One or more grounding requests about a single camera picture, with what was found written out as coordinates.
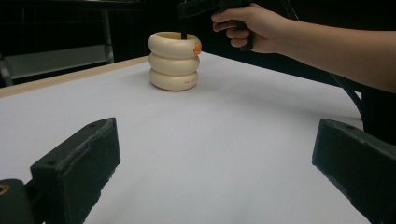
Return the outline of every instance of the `human arm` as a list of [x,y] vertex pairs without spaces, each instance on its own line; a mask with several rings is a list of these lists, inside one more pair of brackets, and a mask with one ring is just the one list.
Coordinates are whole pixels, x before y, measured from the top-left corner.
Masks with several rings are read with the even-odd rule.
[[253,32],[253,51],[279,53],[318,69],[380,90],[396,92],[396,32],[336,28],[288,20],[257,5],[233,8],[212,16],[215,31],[227,30],[235,47]]

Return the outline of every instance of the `person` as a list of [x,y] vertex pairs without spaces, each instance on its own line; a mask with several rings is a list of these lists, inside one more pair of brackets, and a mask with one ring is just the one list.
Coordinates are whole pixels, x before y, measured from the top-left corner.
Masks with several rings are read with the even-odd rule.
[[[396,31],[354,30],[293,21],[259,5],[215,12],[215,32],[239,48],[277,53],[369,87],[362,93],[364,131],[396,145]],[[248,29],[236,28],[243,21]]]

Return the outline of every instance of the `stack of rings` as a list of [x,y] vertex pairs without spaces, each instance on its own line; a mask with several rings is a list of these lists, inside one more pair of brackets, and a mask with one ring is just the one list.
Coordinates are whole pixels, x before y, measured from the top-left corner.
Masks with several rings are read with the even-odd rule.
[[177,32],[159,32],[148,39],[151,50],[148,61],[150,82],[163,90],[184,91],[194,87],[198,80],[198,54],[201,41],[194,35],[181,39]]

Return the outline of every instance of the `table surface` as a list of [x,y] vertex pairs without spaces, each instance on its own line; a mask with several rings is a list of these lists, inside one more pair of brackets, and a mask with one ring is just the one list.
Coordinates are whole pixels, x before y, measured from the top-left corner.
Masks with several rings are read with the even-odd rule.
[[342,89],[208,53],[188,91],[147,57],[0,89],[0,179],[117,119],[121,164],[86,223],[369,223],[311,163],[321,118],[361,128]]

